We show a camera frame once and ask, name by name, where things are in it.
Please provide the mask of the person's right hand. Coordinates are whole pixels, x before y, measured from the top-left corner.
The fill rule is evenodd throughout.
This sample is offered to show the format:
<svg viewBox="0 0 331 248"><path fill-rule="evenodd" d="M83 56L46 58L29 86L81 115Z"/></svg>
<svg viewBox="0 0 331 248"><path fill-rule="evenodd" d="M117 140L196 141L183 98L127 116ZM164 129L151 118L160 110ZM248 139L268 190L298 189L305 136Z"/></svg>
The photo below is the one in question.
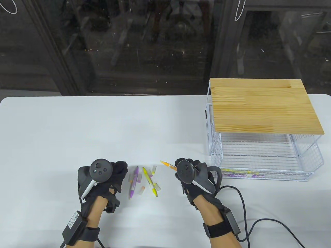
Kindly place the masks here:
<svg viewBox="0 0 331 248"><path fill-rule="evenodd" d="M193 202L198 196L203 196L209 203L216 206L221 212L225 207L217 199L222 182L222 172L217 166L207 166L199 160L179 158L175 161L177 172L175 177L181 182L183 194L191 205L198 209Z"/></svg>

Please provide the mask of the person's left hand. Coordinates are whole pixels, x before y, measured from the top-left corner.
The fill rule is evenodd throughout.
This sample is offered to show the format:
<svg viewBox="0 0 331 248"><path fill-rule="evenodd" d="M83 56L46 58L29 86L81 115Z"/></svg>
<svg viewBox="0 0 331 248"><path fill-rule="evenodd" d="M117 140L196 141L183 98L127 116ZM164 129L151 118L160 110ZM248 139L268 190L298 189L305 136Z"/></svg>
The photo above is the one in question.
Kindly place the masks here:
<svg viewBox="0 0 331 248"><path fill-rule="evenodd" d="M115 194L121 193L123 180L128 172L124 161L109 162L97 159L90 166L78 169L78 196L81 204L81 214L87 217L98 196L107 200L102 211L114 213L120 205Z"/></svg>

